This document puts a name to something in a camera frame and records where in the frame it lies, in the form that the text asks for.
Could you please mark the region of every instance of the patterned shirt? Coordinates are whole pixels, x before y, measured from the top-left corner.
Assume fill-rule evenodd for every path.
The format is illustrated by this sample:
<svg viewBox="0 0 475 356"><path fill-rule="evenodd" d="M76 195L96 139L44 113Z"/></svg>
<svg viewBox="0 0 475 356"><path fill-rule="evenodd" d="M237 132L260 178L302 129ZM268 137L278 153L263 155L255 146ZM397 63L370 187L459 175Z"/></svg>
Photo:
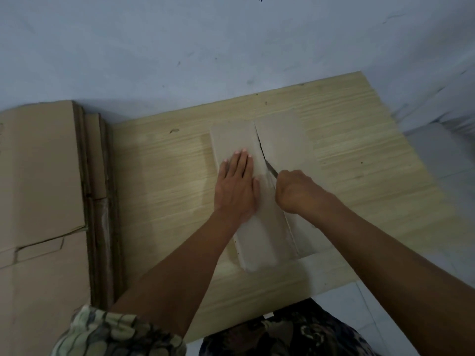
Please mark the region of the patterned shirt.
<svg viewBox="0 0 475 356"><path fill-rule="evenodd" d="M185 355L181 337L134 315L83 306L56 343L59 355ZM200 355L375 355L361 335L312 299L205 337Z"/></svg>

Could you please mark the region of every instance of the hand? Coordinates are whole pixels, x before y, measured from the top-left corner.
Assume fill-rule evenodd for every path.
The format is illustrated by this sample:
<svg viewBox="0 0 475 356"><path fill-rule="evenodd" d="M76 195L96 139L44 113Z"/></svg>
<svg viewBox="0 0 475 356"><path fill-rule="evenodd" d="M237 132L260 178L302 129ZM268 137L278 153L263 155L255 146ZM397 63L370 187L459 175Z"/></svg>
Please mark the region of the hand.
<svg viewBox="0 0 475 356"><path fill-rule="evenodd" d="M338 198L318 186L301 170L283 170L277 175L276 203L290 214L306 217L310 212L319 214L342 205Z"/></svg>
<svg viewBox="0 0 475 356"><path fill-rule="evenodd" d="M246 149L235 151L231 160L225 159L219 167L214 194L214 209L234 215L239 225L246 222L258 209L259 181L252 177L254 159Z"/></svg>

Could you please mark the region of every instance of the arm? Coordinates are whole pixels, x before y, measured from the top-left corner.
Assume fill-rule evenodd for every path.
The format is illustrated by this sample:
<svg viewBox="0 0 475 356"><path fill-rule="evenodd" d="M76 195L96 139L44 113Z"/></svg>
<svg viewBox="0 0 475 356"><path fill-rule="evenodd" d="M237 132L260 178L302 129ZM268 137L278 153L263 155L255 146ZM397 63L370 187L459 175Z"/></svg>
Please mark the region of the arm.
<svg viewBox="0 0 475 356"><path fill-rule="evenodd" d="M220 166L215 211L199 230L149 270L112 306L183 337L208 289L217 260L257 209L259 183L244 149Z"/></svg>
<svg viewBox="0 0 475 356"><path fill-rule="evenodd" d="M473 353L474 289L359 217L300 170L279 173L276 202L325 234L419 353Z"/></svg>

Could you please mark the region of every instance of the sleeve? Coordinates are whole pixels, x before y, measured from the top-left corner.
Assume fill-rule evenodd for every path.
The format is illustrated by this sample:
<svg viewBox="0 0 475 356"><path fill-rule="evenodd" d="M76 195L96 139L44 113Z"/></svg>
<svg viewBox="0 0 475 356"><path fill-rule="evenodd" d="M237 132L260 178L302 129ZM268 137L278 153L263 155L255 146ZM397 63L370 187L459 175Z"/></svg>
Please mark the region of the sleeve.
<svg viewBox="0 0 475 356"><path fill-rule="evenodd" d="M186 345L181 337L137 316L83 306L51 352L51 356L115 354L185 356Z"/></svg>

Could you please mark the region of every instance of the wooden table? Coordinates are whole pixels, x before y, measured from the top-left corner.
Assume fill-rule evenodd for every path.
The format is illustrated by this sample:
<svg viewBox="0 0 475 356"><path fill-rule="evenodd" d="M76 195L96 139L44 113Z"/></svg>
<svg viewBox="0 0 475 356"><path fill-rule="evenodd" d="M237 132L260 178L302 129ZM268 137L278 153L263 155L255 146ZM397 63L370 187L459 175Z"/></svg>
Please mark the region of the wooden table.
<svg viewBox="0 0 475 356"><path fill-rule="evenodd" d="M210 126L289 108L300 116L331 190L355 212L418 252L466 237L464 223L357 72L115 125L129 285L211 214L216 168ZM246 274L230 243L186 340L356 279L333 248Z"/></svg>

